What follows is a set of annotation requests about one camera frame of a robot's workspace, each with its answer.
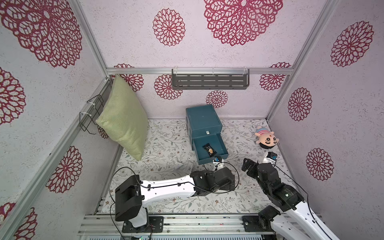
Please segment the teal drawer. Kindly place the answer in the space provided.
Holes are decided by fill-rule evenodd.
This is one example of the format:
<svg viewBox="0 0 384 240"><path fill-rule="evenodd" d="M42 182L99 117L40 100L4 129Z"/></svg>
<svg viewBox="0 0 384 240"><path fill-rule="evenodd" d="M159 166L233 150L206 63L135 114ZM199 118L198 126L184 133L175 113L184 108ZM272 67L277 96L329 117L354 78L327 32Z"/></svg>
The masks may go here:
<svg viewBox="0 0 384 240"><path fill-rule="evenodd" d="M193 150L195 151L198 165L212 163L218 157L225 160L229 156L221 134L194 138Z"/></svg>

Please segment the teal drawer cabinet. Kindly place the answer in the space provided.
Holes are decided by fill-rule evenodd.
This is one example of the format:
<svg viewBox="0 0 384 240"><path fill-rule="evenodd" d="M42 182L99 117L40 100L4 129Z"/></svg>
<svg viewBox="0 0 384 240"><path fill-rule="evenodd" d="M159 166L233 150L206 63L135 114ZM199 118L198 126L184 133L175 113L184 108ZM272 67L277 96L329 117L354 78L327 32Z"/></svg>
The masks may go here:
<svg viewBox="0 0 384 240"><path fill-rule="evenodd" d="M186 121L190 139L220 134L223 128L213 105L187 108Z"/></svg>

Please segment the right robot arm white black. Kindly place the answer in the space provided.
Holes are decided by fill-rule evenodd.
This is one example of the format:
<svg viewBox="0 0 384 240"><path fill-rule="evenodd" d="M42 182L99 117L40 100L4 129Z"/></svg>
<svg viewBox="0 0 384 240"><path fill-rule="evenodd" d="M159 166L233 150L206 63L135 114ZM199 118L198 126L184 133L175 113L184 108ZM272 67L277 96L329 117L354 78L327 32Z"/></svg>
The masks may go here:
<svg viewBox="0 0 384 240"><path fill-rule="evenodd" d="M257 216L243 217L247 232L275 232L285 240L337 240L338 237L312 211L309 201L292 186L283 183L272 163L243 160L242 171L257 180L272 202Z"/></svg>

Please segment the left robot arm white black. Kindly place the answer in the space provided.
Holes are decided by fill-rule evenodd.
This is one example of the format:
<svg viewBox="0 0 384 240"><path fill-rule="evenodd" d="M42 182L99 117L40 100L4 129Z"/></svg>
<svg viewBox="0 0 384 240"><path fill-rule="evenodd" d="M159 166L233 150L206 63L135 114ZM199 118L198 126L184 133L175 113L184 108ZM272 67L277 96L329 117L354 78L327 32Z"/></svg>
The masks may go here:
<svg viewBox="0 0 384 240"><path fill-rule="evenodd" d="M148 205L168 198L190 198L226 194L236 189L236 177L228 168L194 171L162 181L141 180L131 175L115 189L115 221L128 222L135 231L150 226Z"/></svg>

